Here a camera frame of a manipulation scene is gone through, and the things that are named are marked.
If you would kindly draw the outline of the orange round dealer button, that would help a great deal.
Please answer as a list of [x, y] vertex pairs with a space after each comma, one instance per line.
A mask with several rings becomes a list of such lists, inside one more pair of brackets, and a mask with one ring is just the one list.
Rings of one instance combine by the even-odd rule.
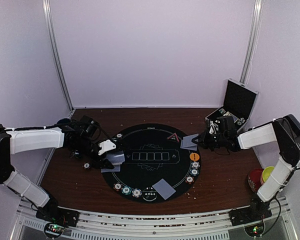
[[200, 155], [198, 153], [196, 153], [196, 152], [192, 152], [189, 155], [189, 158], [190, 158], [191, 161], [197, 162], [200, 159]]

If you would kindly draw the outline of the red triangular button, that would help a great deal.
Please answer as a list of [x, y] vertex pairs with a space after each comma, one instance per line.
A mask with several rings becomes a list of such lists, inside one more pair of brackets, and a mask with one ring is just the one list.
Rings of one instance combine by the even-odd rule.
[[173, 133], [172, 135], [170, 135], [169, 137], [167, 137], [168, 141], [172, 141], [172, 142], [176, 142], [179, 143], [180, 139], [178, 137], [178, 135], [176, 133]]

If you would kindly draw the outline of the blue-backed playing card deck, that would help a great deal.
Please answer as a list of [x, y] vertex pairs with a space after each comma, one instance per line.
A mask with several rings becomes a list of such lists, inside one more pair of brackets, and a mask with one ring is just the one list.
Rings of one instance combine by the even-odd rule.
[[121, 165], [125, 162], [125, 154], [123, 151], [109, 152], [106, 158], [113, 166]]

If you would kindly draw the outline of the dealt playing card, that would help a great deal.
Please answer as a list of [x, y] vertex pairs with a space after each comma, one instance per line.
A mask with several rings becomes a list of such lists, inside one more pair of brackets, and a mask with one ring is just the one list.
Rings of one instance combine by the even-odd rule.
[[197, 144], [193, 143], [193, 139], [198, 137], [199, 134], [192, 134], [192, 135], [187, 135], [184, 136], [183, 139], [181, 140], [180, 148], [184, 150], [189, 150], [189, 151], [196, 151], [197, 150]]
[[163, 178], [152, 185], [154, 190], [164, 199], [169, 199], [176, 193], [176, 190]]
[[120, 172], [121, 171], [121, 165], [115, 165], [114, 168], [102, 168], [100, 170], [101, 173], [112, 173], [112, 172]]

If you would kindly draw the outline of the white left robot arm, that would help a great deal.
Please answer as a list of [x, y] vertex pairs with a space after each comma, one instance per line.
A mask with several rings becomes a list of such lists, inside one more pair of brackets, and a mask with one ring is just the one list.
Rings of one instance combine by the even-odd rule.
[[62, 218], [57, 200], [46, 190], [21, 174], [12, 164], [11, 156], [41, 149], [68, 148], [92, 160], [95, 168], [110, 168], [113, 164], [106, 159], [108, 152], [117, 149], [117, 144], [108, 136], [96, 141], [93, 135], [104, 130], [94, 119], [83, 116], [80, 120], [63, 118], [54, 125], [5, 128], [0, 124], [0, 184], [41, 208], [51, 222]]

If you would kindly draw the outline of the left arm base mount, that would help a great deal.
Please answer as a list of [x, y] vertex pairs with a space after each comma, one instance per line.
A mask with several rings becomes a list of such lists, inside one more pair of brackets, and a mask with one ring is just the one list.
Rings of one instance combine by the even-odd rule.
[[63, 227], [76, 227], [80, 213], [75, 210], [58, 208], [55, 215], [48, 214], [43, 210], [37, 210], [35, 217], [47, 222], [56, 223]]

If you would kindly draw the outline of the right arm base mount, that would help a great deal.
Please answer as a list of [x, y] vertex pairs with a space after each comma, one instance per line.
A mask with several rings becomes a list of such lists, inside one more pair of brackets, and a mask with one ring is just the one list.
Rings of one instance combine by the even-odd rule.
[[264, 213], [257, 213], [252, 211], [250, 207], [233, 208], [228, 214], [232, 226], [245, 225], [272, 216], [272, 212], [269, 209]]

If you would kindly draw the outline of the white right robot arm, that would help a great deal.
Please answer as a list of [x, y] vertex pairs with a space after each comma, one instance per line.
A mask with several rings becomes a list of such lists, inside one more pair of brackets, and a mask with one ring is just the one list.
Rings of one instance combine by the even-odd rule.
[[300, 122], [288, 114], [262, 125], [238, 133], [233, 117], [220, 116], [208, 120], [203, 133], [193, 139], [193, 143], [214, 151], [225, 148], [231, 152], [253, 149], [263, 151], [263, 157], [271, 160], [274, 170], [258, 189], [258, 198], [266, 203], [271, 201], [288, 183], [300, 163]]

